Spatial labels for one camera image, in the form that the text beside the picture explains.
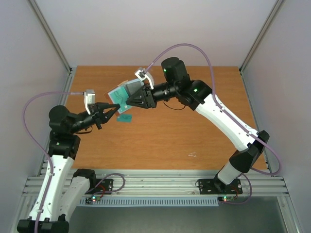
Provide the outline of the teal credit card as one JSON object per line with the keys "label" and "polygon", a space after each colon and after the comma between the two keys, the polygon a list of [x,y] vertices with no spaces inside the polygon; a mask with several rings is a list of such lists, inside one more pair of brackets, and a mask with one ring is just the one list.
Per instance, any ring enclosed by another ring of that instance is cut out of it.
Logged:
{"label": "teal credit card", "polygon": [[132,114],[121,114],[117,116],[117,122],[131,123],[132,119],[133,119]]}
{"label": "teal credit card", "polygon": [[118,86],[115,89],[108,92],[108,96],[113,104],[119,104],[120,109],[118,110],[119,114],[130,110],[132,106],[126,104],[126,100],[129,95],[124,86]]}

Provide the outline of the brown leather card holder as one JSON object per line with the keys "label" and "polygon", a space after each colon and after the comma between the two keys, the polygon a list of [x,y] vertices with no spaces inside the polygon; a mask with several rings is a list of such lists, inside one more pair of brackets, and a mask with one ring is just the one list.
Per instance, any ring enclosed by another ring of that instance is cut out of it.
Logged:
{"label": "brown leather card holder", "polygon": [[121,115],[132,108],[132,106],[126,104],[126,101],[143,85],[144,83],[139,79],[124,81],[111,90],[107,91],[104,96],[109,103],[120,105],[116,115]]}

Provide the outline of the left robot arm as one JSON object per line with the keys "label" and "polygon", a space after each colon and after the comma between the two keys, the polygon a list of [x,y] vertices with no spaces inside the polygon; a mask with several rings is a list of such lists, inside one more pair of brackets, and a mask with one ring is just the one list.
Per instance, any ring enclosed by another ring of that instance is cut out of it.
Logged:
{"label": "left robot arm", "polygon": [[67,233],[71,216],[82,196],[97,190],[98,181],[91,169],[75,171],[69,188],[63,190],[80,145],[78,133],[92,126],[101,129],[120,105],[97,102],[88,107],[88,111],[79,114],[71,113],[63,105],[50,110],[47,171],[29,216],[17,224],[19,233]]}

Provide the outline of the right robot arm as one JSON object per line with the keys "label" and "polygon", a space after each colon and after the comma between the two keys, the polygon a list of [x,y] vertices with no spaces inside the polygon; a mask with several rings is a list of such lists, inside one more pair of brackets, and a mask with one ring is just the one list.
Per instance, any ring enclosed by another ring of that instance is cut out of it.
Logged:
{"label": "right robot arm", "polygon": [[233,114],[213,95],[212,88],[202,80],[192,80],[185,64],[177,57],[165,59],[161,63],[165,82],[155,84],[149,72],[139,68],[135,76],[143,82],[126,103],[144,109],[156,108],[159,101],[177,98],[184,105],[201,114],[224,133],[236,148],[229,161],[213,179],[219,193],[231,188],[232,182],[247,173],[263,153],[269,140],[266,131],[253,129]]}

